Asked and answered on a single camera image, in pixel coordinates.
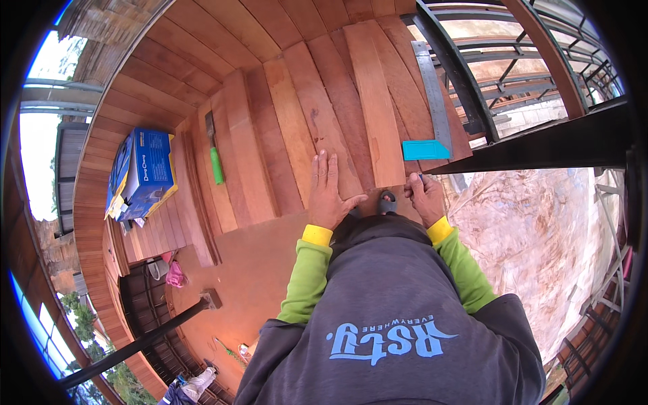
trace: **pink bag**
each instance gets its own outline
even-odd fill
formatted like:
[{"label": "pink bag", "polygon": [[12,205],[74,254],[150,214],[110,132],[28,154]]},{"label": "pink bag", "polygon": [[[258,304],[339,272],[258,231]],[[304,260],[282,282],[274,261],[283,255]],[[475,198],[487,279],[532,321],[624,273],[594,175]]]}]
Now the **pink bag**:
[{"label": "pink bag", "polygon": [[169,268],[167,273],[167,284],[182,288],[184,284],[186,284],[185,280],[186,278],[182,273],[182,270],[180,269],[180,265],[174,260],[173,262],[171,262],[171,267]]}]

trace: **green chisel handle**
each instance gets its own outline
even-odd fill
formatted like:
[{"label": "green chisel handle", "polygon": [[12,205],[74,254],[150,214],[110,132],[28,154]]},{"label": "green chisel handle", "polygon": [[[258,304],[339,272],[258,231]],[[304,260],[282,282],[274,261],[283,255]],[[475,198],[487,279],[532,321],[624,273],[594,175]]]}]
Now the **green chisel handle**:
[{"label": "green chisel handle", "polygon": [[223,169],[220,168],[220,159],[218,158],[218,151],[216,148],[209,150],[211,155],[211,168],[214,170],[214,180],[216,184],[223,184]]}]

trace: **teal plastic tool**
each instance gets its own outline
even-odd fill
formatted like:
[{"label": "teal plastic tool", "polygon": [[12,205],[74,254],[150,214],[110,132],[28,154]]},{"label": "teal plastic tool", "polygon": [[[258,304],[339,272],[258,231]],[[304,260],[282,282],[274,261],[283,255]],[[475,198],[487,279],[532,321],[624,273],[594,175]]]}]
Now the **teal plastic tool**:
[{"label": "teal plastic tool", "polygon": [[439,141],[403,141],[405,160],[448,159],[450,152]]}]

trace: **stone wall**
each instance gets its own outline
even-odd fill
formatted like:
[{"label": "stone wall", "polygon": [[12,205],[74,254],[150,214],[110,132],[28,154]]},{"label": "stone wall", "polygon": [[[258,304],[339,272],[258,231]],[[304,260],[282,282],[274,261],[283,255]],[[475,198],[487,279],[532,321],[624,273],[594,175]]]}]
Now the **stone wall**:
[{"label": "stone wall", "polygon": [[54,232],[58,232],[58,219],[34,220],[34,227],[54,289],[61,294],[75,291],[72,274],[80,272],[81,266],[76,252],[74,232],[54,238]]}]

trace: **sandal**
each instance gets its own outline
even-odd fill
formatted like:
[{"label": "sandal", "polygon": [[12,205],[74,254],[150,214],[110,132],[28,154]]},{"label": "sandal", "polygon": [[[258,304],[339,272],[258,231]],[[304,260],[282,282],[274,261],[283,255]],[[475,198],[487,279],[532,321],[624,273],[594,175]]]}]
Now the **sandal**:
[{"label": "sandal", "polygon": [[[389,196],[391,201],[385,200],[385,196]],[[382,215],[382,213],[395,213],[396,207],[397,203],[394,193],[389,190],[383,191],[378,200],[378,215]]]}]

